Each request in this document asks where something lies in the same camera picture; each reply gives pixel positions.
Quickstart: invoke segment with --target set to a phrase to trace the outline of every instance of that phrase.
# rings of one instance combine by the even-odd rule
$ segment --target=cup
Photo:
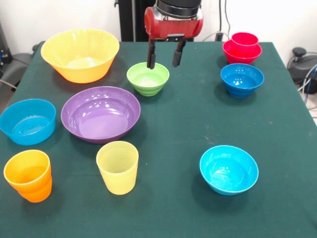
[[[104,145],[96,156],[107,189],[116,195],[126,194],[134,188],[138,161],[138,150],[125,141],[114,141]]]
[[[30,202],[42,202],[51,193],[51,162],[40,150],[26,150],[14,155],[4,167],[4,178]]]
[[[235,33],[231,37],[233,53],[241,57],[253,57],[259,43],[258,38],[246,32]]]

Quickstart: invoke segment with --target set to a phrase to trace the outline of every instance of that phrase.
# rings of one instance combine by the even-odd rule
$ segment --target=green bowl
[[[147,68],[147,63],[138,63],[129,68],[127,77],[132,86],[143,96],[154,96],[166,84],[169,71],[159,63],[154,69]]]

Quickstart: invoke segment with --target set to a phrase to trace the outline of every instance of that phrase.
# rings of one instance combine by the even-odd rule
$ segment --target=yellow cup
[[[134,188],[138,161],[138,150],[125,141],[114,141],[104,145],[96,157],[107,189],[116,195],[126,194]]]

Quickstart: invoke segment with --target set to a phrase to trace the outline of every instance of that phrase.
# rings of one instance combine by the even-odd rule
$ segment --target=purple bowl
[[[138,121],[139,101],[122,88],[95,87],[72,96],[61,110],[61,121],[73,135],[95,144],[123,137]]]

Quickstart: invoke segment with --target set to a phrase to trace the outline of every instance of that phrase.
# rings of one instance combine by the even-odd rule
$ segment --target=red cup
[[[244,57],[253,56],[259,43],[259,40],[255,35],[246,32],[233,34],[231,41],[232,52]]]

